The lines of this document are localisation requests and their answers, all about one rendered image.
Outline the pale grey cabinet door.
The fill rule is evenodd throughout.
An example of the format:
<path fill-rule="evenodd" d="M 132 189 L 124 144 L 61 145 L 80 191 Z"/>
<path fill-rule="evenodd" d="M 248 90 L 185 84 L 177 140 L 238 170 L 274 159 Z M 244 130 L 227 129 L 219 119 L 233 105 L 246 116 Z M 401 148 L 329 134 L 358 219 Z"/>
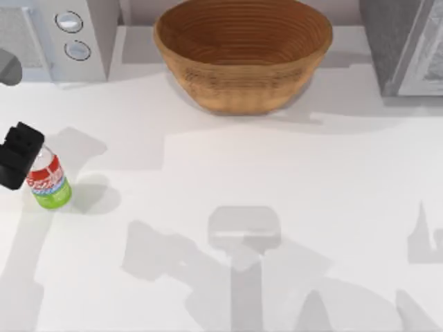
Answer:
<path fill-rule="evenodd" d="M 422 0 L 401 64 L 398 94 L 443 96 L 443 0 Z"/>

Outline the round microwave knob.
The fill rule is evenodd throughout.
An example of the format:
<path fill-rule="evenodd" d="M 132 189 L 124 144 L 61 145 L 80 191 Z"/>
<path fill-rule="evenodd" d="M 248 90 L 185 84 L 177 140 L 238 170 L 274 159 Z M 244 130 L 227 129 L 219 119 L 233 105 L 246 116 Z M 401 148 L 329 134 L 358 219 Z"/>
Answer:
<path fill-rule="evenodd" d="M 57 27 L 66 33 L 78 33 L 83 28 L 83 20 L 79 14 L 66 11 L 55 16 Z"/>
<path fill-rule="evenodd" d="M 72 40 L 65 43 L 64 52 L 67 57 L 78 62 L 86 61 L 91 56 L 90 47 L 80 40 Z"/>

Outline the green and red bottle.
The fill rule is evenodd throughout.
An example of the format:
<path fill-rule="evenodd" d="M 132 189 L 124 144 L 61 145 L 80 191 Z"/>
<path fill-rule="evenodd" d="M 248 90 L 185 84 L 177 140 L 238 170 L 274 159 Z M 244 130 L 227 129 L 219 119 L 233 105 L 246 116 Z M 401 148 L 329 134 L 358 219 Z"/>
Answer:
<path fill-rule="evenodd" d="M 26 182 L 37 203 L 47 210 L 67 204 L 72 189 L 57 154 L 46 145 L 40 149 Z"/>

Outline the pale grey rounded box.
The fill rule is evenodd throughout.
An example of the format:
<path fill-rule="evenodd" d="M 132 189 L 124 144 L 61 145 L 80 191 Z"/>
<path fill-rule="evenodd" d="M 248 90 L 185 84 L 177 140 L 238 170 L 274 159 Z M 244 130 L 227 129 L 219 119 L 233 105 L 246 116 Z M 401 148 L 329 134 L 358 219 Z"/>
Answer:
<path fill-rule="evenodd" d="M 19 59 L 0 48 L 0 83 L 6 86 L 15 86 L 21 82 L 23 68 Z"/>

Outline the brown woven basket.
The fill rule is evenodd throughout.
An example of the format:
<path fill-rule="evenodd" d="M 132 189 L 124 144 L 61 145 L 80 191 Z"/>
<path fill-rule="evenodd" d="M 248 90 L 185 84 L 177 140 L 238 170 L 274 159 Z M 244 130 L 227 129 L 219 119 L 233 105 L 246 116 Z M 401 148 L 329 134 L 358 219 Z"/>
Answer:
<path fill-rule="evenodd" d="M 300 0 L 185 0 L 156 20 L 153 37 L 199 106 L 255 116 L 299 94 L 325 58 L 333 29 Z"/>

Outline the pale microwave oven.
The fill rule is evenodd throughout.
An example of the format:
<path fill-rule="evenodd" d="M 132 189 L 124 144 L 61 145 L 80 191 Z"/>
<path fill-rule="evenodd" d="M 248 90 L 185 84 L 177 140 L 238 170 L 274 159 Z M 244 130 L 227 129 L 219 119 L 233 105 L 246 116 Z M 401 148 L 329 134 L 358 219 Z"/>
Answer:
<path fill-rule="evenodd" d="M 80 32 L 57 27 L 56 14 L 66 11 L 81 16 Z M 25 82 L 105 82 L 119 19 L 119 0 L 0 0 L 0 48 L 19 59 Z M 66 56 L 64 45 L 72 40 L 90 47 L 88 60 Z"/>

